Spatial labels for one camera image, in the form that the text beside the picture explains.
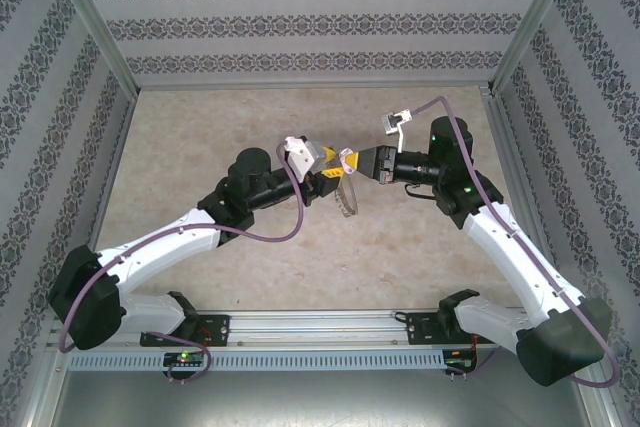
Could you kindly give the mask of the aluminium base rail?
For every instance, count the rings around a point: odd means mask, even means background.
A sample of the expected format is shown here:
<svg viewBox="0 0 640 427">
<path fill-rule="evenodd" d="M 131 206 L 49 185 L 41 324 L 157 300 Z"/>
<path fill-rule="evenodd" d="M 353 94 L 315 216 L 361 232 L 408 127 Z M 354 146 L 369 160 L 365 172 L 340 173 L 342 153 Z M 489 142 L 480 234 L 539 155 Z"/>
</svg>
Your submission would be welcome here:
<svg viewBox="0 0 640 427">
<path fill-rule="evenodd" d="M 447 334 L 466 332 L 477 336 L 481 343 L 493 343 L 513 351 L 518 336 L 534 329 L 526 315 L 516 309 L 507 309 L 472 297 L 459 305 L 463 318 L 436 312 Z M 377 310 L 343 311 L 236 311 L 214 312 L 189 310 L 190 315 L 221 314 L 230 317 L 230 331 L 226 346 L 231 345 L 410 345 L 407 339 L 405 316 L 409 312 Z M 170 322 L 169 333 L 180 324 Z M 107 343 L 123 342 L 135 334 L 150 333 L 163 338 L 158 320 L 142 327 L 123 322 L 113 334 L 99 334 L 89 330 L 89 343 L 78 341 L 81 350 L 94 349 Z"/>
</svg>

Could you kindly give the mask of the circuit board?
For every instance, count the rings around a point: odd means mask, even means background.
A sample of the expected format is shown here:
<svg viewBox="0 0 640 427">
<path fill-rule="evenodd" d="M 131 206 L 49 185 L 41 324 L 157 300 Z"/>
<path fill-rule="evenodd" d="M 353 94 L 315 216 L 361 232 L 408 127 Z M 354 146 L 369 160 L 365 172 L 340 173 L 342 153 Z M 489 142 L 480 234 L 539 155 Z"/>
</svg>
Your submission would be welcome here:
<svg viewBox="0 0 640 427">
<path fill-rule="evenodd" d="M 163 358 L 163 366 L 165 368 L 184 367 L 184 368 L 200 368 L 204 365 L 204 355 L 197 352 L 174 352 L 165 353 Z"/>
<path fill-rule="evenodd" d="M 451 370 L 471 372 L 477 366 L 478 356 L 473 349 L 468 350 L 445 350 L 444 361 Z"/>
</svg>

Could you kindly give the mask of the right circuit board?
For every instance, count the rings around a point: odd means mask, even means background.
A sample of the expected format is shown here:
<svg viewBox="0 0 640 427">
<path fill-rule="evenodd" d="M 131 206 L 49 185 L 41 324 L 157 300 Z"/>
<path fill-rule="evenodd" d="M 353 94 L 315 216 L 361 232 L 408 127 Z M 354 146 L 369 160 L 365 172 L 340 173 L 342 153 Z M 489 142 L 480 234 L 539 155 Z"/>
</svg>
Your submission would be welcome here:
<svg viewBox="0 0 640 427">
<path fill-rule="evenodd" d="M 471 372 L 477 366 L 478 356 L 473 349 L 468 350 L 445 350 L 444 361 L 451 370 Z"/>
</svg>

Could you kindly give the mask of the left circuit board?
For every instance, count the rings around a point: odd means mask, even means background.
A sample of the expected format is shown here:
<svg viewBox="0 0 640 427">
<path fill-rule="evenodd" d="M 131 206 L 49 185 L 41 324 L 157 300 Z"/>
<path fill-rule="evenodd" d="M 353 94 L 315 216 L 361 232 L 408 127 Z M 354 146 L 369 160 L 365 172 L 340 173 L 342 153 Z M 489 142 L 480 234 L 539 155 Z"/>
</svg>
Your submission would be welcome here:
<svg viewBox="0 0 640 427">
<path fill-rule="evenodd" d="M 204 355 L 197 352 L 174 352 L 165 353 L 163 358 L 163 366 L 165 368 L 184 367 L 184 368 L 200 368 L 204 365 Z"/>
</svg>

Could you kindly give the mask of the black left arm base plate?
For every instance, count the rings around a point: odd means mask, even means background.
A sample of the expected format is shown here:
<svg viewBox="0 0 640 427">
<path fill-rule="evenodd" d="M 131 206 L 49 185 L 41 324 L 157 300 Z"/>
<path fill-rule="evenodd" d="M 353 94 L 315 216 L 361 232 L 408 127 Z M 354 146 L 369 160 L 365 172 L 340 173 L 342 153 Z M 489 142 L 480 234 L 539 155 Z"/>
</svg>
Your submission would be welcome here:
<svg viewBox="0 0 640 427">
<path fill-rule="evenodd" d="M 230 331 L 230 317 L 221 314 L 197 314 L 188 316 L 169 336 L 194 342 L 206 347 L 225 347 Z M 150 333 L 140 335 L 142 347 L 179 346 L 180 342 L 167 340 Z"/>
</svg>

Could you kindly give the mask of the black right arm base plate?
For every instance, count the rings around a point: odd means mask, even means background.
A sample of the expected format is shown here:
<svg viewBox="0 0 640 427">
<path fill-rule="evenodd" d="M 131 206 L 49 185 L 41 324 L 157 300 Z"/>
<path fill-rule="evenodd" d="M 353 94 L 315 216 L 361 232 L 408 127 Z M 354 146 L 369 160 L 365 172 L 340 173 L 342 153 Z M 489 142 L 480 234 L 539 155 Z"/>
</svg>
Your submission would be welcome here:
<svg viewBox="0 0 640 427">
<path fill-rule="evenodd" d="M 436 312 L 409 312 L 405 316 L 410 345 L 471 345 L 472 335 L 466 332 L 447 334 Z"/>
</svg>

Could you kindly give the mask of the aluminium frame post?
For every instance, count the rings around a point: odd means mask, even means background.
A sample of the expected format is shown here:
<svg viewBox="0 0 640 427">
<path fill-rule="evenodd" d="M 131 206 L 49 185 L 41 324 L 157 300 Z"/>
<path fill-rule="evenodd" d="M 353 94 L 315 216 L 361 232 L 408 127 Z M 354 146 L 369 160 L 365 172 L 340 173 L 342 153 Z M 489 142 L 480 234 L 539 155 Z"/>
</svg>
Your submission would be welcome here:
<svg viewBox="0 0 640 427">
<path fill-rule="evenodd" d="M 497 95 L 509 81 L 512 72 L 552 4 L 553 0 L 532 0 L 513 39 L 504 52 L 492 80 L 489 82 L 489 89 L 493 96 Z"/>
<path fill-rule="evenodd" d="M 130 97 L 138 96 L 140 87 L 94 0 L 71 0 L 71 2 L 88 32 L 96 41 L 120 86 Z"/>
</svg>

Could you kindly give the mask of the grey metal panel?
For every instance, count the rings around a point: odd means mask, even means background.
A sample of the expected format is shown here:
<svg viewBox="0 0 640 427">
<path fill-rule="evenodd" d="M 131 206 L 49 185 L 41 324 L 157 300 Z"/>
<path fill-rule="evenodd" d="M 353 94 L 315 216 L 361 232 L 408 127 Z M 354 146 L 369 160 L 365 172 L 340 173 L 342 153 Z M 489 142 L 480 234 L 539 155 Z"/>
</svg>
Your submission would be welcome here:
<svg viewBox="0 0 640 427">
<path fill-rule="evenodd" d="M 537 386 L 498 360 L 464 381 L 435 371 L 70 373 L 52 427 L 611 427 L 571 382 Z"/>
</svg>

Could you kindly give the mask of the aluminium side rail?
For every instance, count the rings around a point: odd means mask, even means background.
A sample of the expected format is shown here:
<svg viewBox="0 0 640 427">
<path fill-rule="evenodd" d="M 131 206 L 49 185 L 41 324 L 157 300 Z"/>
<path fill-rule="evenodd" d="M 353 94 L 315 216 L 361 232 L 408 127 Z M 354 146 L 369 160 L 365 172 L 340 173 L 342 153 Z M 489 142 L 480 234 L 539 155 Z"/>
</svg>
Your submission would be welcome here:
<svg viewBox="0 0 640 427">
<path fill-rule="evenodd" d="M 138 98 L 134 95 L 118 107 L 115 120 L 108 125 L 94 162 L 88 192 L 83 197 L 82 214 L 87 213 L 89 217 L 69 247 L 87 245 L 92 250 L 96 249 Z"/>
<path fill-rule="evenodd" d="M 481 87 L 480 95 L 506 182 L 503 193 L 509 193 L 507 204 L 512 215 L 508 219 L 515 221 L 520 231 L 553 264 L 552 251 L 503 105 L 488 87 Z"/>
</svg>

